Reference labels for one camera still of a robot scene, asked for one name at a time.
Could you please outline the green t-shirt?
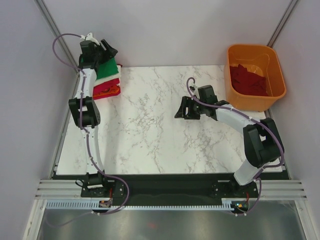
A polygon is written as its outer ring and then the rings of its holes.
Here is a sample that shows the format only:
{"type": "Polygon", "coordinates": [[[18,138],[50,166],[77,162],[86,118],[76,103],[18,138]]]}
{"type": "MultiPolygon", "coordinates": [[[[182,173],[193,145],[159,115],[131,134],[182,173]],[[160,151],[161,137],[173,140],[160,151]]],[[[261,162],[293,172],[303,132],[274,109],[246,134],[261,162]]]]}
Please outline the green t-shirt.
{"type": "Polygon", "coordinates": [[[104,79],[119,73],[115,58],[101,64],[97,71],[97,80],[104,79]]]}

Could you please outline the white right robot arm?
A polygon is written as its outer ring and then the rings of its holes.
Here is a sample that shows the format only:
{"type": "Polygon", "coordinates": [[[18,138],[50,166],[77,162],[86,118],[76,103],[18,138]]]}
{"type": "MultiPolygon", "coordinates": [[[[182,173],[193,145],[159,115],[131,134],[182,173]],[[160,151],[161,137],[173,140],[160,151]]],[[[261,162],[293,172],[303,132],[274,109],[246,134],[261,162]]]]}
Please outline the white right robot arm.
{"type": "Polygon", "coordinates": [[[247,184],[254,181],[267,165],[282,157],[284,147],[274,120],[257,120],[237,110],[225,100],[218,100],[211,85],[199,88],[191,86],[190,93],[183,96],[176,119],[199,120],[205,115],[222,122],[241,133],[244,141],[245,160],[233,174],[229,191],[235,197],[247,191],[247,184]]]}

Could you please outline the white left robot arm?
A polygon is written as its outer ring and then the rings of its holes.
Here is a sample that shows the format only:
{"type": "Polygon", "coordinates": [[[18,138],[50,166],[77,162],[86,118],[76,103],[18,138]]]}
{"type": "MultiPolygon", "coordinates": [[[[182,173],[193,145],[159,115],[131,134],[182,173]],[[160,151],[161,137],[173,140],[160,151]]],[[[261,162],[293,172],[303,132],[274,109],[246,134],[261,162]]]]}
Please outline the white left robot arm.
{"type": "Polygon", "coordinates": [[[94,84],[102,64],[116,56],[118,51],[105,39],[100,43],[93,39],[80,42],[79,86],[76,94],[68,101],[75,125],[80,129],[85,144],[86,173],[97,174],[104,170],[101,161],[98,130],[101,123],[99,109],[93,98],[94,84]]]}

